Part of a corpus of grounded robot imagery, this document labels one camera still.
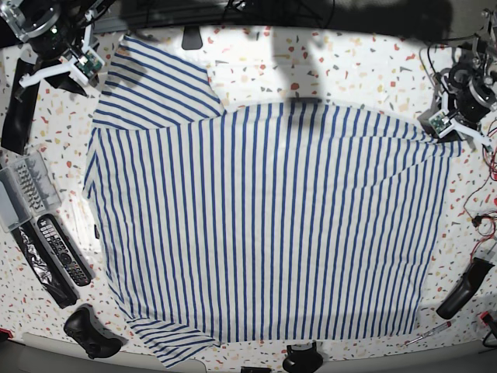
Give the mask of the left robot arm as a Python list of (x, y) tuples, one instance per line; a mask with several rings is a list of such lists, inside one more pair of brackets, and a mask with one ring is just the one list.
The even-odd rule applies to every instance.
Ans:
[(461, 55), (451, 67), (436, 70), (430, 55), (434, 46), (427, 47), (435, 93), (431, 108), (419, 122), (437, 141), (469, 139), (493, 152), (496, 141), (483, 133), (481, 122), (496, 112), (496, 11), (484, 9), (482, 18), (483, 26), (477, 33), (440, 44), (463, 43)]

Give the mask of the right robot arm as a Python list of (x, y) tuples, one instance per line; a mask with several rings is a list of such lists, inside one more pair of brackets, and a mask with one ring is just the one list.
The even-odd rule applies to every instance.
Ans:
[(30, 86), (58, 75), (80, 87), (96, 86), (104, 66), (93, 36), (94, 23), (112, 1), (2, 1), (1, 17), (14, 35), (36, 54), (35, 72), (19, 79), (17, 100)]

